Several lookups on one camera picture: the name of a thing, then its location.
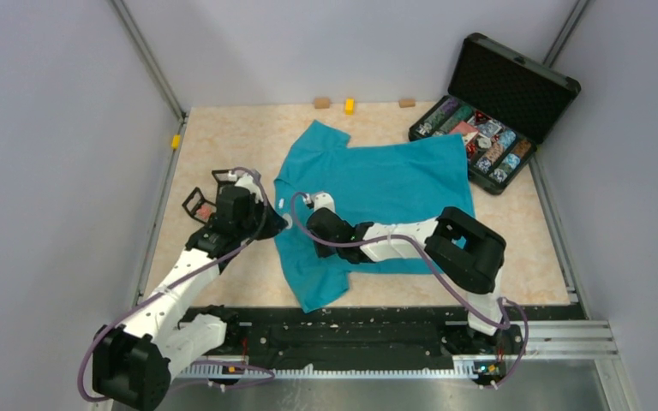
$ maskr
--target case lid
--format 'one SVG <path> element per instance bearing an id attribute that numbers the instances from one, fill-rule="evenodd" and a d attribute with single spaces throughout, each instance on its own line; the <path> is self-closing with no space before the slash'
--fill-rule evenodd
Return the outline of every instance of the case lid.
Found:
<path id="1" fill-rule="evenodd" d="M 463 48 L 448 92 L 541 144 L 581 91 L 578 81 L 480 33 Z"/>

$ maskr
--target white wall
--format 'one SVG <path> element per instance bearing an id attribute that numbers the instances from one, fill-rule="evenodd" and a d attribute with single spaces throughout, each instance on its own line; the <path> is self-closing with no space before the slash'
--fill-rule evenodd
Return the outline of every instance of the white wall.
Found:
<path id="1" fill-rule="evenodd" d="M 541 159 L 588 303 L 658 410 L 658 1 L 595 2 L 556 68 L 583 90 Z"/>
<path id="2" fill-rule="evenodd" d="M 183 107 L 437 99 L 473 32 L 542 59 L 574 0 L 126 2 Z"/>
<path id="3" fill-rule="evenodd" d="M 84 409 L 175 131 L 106 1 L 0 1 L 0 411 Z"/>

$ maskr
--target beige marble tabletop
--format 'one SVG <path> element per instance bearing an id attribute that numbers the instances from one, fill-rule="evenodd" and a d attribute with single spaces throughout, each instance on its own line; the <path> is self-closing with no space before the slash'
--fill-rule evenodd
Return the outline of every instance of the beige marble tabletop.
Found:
<path id="1" fill-rule="evenodd" d="M 316 119 L 351 136 L 349 146 L 407 141 L 407 130 L 433 103 L 400 109 L 395 103 L 363 104 L 344 114 L 341 104 L 316 110 L 311 104 L 193 108 L 170 187 L 146 292 L 165 277 L 188 236 L 200 227 L 181 204 L 194 187 L 215 195 L 211 170 L 238 165 L 262 174 L 269 199 L 273 179 L 291 145 Z M 526 167 L 500 196 L 471 184 L 476 217 L 507 241 L 501 293 L 521 304 L 569 304 L 546 220 Z M 284 280 L 273 241 L 257 241 L 230 262 L 194 306 L 298 307 Z M 351 273 L 350 290 L 330 307 L 443 306 L 458 303 L 432 275 Z"/>

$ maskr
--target yellow connector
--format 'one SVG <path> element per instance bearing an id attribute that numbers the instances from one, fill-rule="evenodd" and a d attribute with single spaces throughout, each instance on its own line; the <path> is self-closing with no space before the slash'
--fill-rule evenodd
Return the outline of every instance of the yellow connector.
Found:
<path id="1" fill-rule="evenodd" d="M 348 116 L 354 114 L 354 99 L 347 98 L 347 102 L 344 103 L 344 113 Z"/>

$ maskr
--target cable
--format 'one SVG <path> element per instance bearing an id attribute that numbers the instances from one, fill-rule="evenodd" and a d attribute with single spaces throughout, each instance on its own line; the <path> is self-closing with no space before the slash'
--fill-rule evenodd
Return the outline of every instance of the cable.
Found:
<path id="1" fill-rule="evenodd" d="M 521 352 L 518 354 L 518 357 L 516 357 L 516 360 L 513 361 L 513 364 L 511 365 L 511 368 L 508 370 L 508 372 L 505 374 L 505 376 L 497 383 L 493 383 L 494 387 L 498 389 L 501 385 L 505 384 L 507 379 L 513 375 L 513 373 L 516 371 L 518 363 L 521 361 L 521 358 L 523 355 L 526 353 L 526 346 L 528 345 L 529 342 L 529 319 L 526 316 L 525 311 L 521 308 L 520 305 L 518 305 L 516 302 L 508 300 L 505 297 L 500 297 L 498 299 L 498 305 L 500 308 L 500 312 L 502 314 L 502 318 L 505 319 L 505 322 L 501 320 L 500 323 L 496 323 L 495 321 L 489 319 L 485 315 L 483 315 L 481 312 L 476 310 L 473 306 L 470 305 L 469 302 L 467 302 L 455 289 L 452 288 L 452 286 L 443 278 L 442 274 L 438 271 L 438 269 L 435 267 L 435 264 L 433 264 L 433 261 L 428 257 L 428 255 L 425 253 L 425 250 L 422 249 L 420 244 L 417 243 L 417 241 L 408 236 L 408 235 L 400 235 L 400 234 L 390 234 L 390 235 L 385 235 L 382 237 L 375 237 L 375 238 L 370 238 L 369 240 L 362 240 L 362 241 L 354 241 L 354 242 L 332 242 L 332 241 L 326 241 L 322 240 L 319 237 L 313 235 L 306 227 L 304 227 L 303 223 L 301 222 L 301 219 L 299 219 L 298 215 L 296 215 L 296 197 L 302 196 L 306 198 L 308 194 L 303 193 L 303 192 L 296 192 L 294 195 L 291 197 L 290 201 L 290 209 L 291 209 L 291 218 L 293 218 L 296 226 L 306 235 L 308 236 L 311 240 L 318 242 L 319 244 L 328 246 L 328 247 L 339 247 L 339 248 L 348 248 L 348 247 L 360 247 L 364 246 L 367 244 L 373 244 L 375 242 L 380 242 L 380 241 L 385 241 L 385 240 L 390 240 L 390 239 L 396 239 L 396 240 L 404 240 L 407 241 L 412 247 L 417 251 L 417 253 L 420 255 L 422 260 L 425 262 L 425 264 L 428 266 L 430 271 L 435 275 L 435 278 L 440 281 L 440 283 L 443 285 L 443 287 L 456 299 L 458 302 L 460 302 L 465 309 L 467 309 L 469 312 L 471 312 L 473 315 L 475 315 L 477 318 L 479 318 L 481 321 L 484 323 L 491 325 L 492 327 L 498 328 L 500 330 L 508 330 L 511 328 L 511 321 L 510 317 L 508 316 L 508 312 L 506 311 L 503 302 L 507 302 L 509 305 L 513 306 L 516 308 L 520 314 L 521 318 L 523 319 L 523 330 L 524 330 L 524 335 L 525 338 L 523 339 L 523 345 L 521 347 Z"/>
<path id="2" fill-rule="evenodd" d="M 306 227 L 304 227 L 303 223 L 299 219 L 299 217 L 296 215 L 296 198 L 299 196 L 306 197 L 308 194 L 302 193 L 302 192 L 296 192 L 294 195 L 291 197 L 291 202 L 290 202 L 290 208 L 291 208 L 291 218 L 294 220 L 296 226 L 305 234 L 307 235 L 310 239 L 313 241 L 318 242 L 319 244 L 328 246 L 328 247 L 338 247 L 338 248 L 349 248 L 349 247 L 361 247 L 367 244 L 374 244 L 375 242 L 380 242 L 380 241 L 386 241 L 388 239 L 395 239 L 395 240 L 404 240 L 407 241 L 414 249 L 417 251 L 417 253 L 420 255 L 423 261 L 425 261 L 425 264 L 428 265 L 430 268 L 430 271 L 433 272 L 435 275 L 435 278 L 440 281 L 440 283 L 445 287 L 445 289 L 456 299 L 460 304 L 465 307 L 466 310 L 470 311 L 473 315 L 475 315 L 477 318 L 479 318 L 481 321 L 484 323 L 491 325 L 492 327 L 498 328 L 500 330 L 508 330 L 511 327 L 511 324 L 508 322 L 501 322 L 501 323 L 496 323 L 495 321 L 491 320 L 490 318 L 486 317 L 478 311 L 475 307 L 471 306 L 469 302 L 467 302 L 453 287 L 443 278 L 443 275 L 440 274 L 438 269 L 435 267 L 435 264 L 433 264 L 433 261 L 428 257 L 428 255 L 425 253 L 425 250 L 422 249 L 420 244 L 417 243 L 417 241 L 407 235 L 402 235 L 402 234 L 391 234 L 391 235 L 383 235 L 382 237 L 375 237 L 375 238 L 370 238 L 369 240 L 361 240 L 361 241 L 354 241 L 354 242 L 332 242 L 332 241 L 326 241 L 322 240 L 319 237 L 313 235 Z M 500 298 L 498 299 L 498 304 L 502 306 L 502 303 L 500 302 Z"/>
<path id="3" fill-rule="evenodd" d="M 174 289 L 178 285 L 188 281 L 190 278 L 193 278 L 193 277 L 197 276 L 198 274 L 201 274 L 203 271 L 205 271 L 205 270 L 207 270 L 207 269 L 209 269 L 209 268 L 211 268 L 215 265 L 218 265 L 218 264 L 226 261 L 227 259 L 232 259 L 236 255 L 238 255 L 238 253 L 240 253 L 244 248 L 246 248 L 248 246 L 248 244 L 252 243 L 256 239 L 256 237 L 258 237 L 259 233 L 263 230 L 263 227 L 266 224 L 266 220 L 267 220 L 267 217 L 268 217 L 268 209 L 269 209 L 270 206 L 269 206 L 269 202 L 268 202 L 268 197 L 266 196 L 266 190 L 263 188 L 263 185 L 260 183 L 260 180 L 259 180 L 260 176 L 257 173 L 255 173 L 254 171 L 249 170 L 245 167 L 236 167 L 235 169 L 233 169 L 233 171 L 243 171 L 243 172 L 249 174 L 251 177 L 253 177 L 254 183 L 256 184 L 256 186 L 258 186 L 258 188 L 260 190 L 261 196 L 263 197 L 264 209 L 263 209 L 263 214 L 261 215 L 261 220 L 259 222 L 258 228 L 248 238 L 248 240 L 243 245 L 241 245 L 240 247 L 236 248 L 235 250 L 227 253 L 226 255 L 223 255 L 223 256 L 219 257 L 218 259 L 214 259 L 211 262 L 203 265 L 202 267 L 200 267 L 200 268 L 198 268 L 194 271 L 191 271 L 190 273 L 178 278 L 173 283 L 168 284 L 167 287 L 166 287 L 167 289 Z M 79 371 L 77 373 L 77 390 L 79 391 L 80 396 L 85 401 L 87 401 L 87 402 L 100 402 L 100 401 L 105 401 L 105 400 L 108 399 L 106 396 L 90 396 L 87 393 L 87 390 L 84 387 L 84 373 L 87 370 L 87 364 L 89 363 L 89 359 L 92 358 L 92 354 L 94 353 L 94 349 L 97 348 L 97 345 L 105 338 L 105 336 L 107 335 L 108 332 L 113 330 L 120 323 L 122 323 L 125 319 L 129 318 L 132 314 L 137 313 L 142 308 L 149 306 L 150 304 L 155 302 L 157 299 L 161 298 L 163 295 L 165 295 L 165 294 L 156 293 L 156 294 L 151 295 L 150 297 L 148 297 L 146 300 L 144 300 L 140 304 L 132 307 L 132 309 L 128 310 L 126 313 L 118 316 L 117 319 L 115 319 L 114 321 L 109 323 L 94 338 L 92 343 L 89 345 L 89 348 L 87 349 L 87 352 L 84 354 L 84 357 L 81 360 L 81 363 L 80 363 L 80 366 L 79 366 Z"/>
<path id="4" fill-rule="evenodd" d="M 212 381 L 208 381 L 208 386 L 213 387 L 213 388 L 220 388 L 221 390 L 242 390 L 244 388 L 250 388 L 250 387 L 255 387 L 256 385 L 261 385 L 268 383 L 270 381 L 273 381 L 276 378 L 276 373 L 267 369 L 267 368 L 262 368 L 260 366 L 250 366 L 248 364 L 243 364 L 242 362 L 225 362 L 225 361 L 216 361 L 216 360 L 198 360 L 193 362 L 194 366 L 202 366 L 202 365 L 207 365 L 207 366 L 232 366 L 235 368 L 241 368 L 243 370 L 249 370 L 249 371 L 257 371 L 257 372 L 263 372 L 268 374 L 268 377 L 266 378 L 261 378 L 257 379 L 254 381 L 248 381 L 246 383 L 239 383 L 236 385 L 224 385 L 224 384 L 215 384 Z M 182 390 L 183 388 L 189 387 L 191 385 L 205 385 L 206 382 L 202 380 L 198 381 L 189 381 L 187 383 L 175 385 L 174 387 L 171 387 L 168 393 L 173 393 L 178 390 Z"/>

